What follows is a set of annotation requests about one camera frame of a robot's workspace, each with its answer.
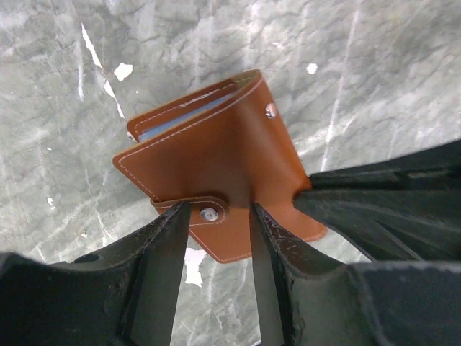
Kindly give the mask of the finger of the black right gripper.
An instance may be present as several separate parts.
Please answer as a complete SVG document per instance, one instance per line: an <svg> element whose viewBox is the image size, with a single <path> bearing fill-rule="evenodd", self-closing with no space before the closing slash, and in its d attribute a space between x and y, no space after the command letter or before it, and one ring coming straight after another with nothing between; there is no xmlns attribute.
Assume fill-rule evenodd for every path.
<svg viewBox="0 0 461 346"><path fill-rule="evenodd" d="M460 141L310 182L295 208L370 260L460 260Z"/></svg>

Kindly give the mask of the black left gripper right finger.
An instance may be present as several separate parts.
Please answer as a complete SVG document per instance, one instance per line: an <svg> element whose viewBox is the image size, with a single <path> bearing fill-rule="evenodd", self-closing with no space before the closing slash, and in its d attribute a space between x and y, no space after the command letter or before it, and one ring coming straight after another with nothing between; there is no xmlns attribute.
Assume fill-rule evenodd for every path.
<svg viewBox="0 0 461 346"><path fill-rule="evenodd" d="M250 208L264 345L458 345L460 264L345 264Z"/></svg>

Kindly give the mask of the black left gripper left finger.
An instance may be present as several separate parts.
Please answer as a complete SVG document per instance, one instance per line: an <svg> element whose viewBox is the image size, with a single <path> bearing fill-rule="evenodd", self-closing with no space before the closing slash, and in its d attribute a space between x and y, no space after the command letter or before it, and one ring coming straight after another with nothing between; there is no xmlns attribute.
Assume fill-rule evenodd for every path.
<svg viewBox="0 0 461 346"><path fill-rule="evenodd" d="M1 343L168 345L190 216L190 206L177 203L73 262L2 253Z"/></svg>

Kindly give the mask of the brown leather card holder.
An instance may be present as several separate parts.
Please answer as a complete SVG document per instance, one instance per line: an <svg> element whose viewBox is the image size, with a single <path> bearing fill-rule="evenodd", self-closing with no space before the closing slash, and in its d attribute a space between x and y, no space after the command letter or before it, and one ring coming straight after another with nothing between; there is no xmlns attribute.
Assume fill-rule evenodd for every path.
<svg viewBox="0 0 461 346"><path fill-rule="evenodd" d="M311 183L260 70L143 113L127 129L135 145L114 166L158 213L188 202L190 236L217 262L251 255L252 203L304 241L326 234L293 205Z"/></svg>

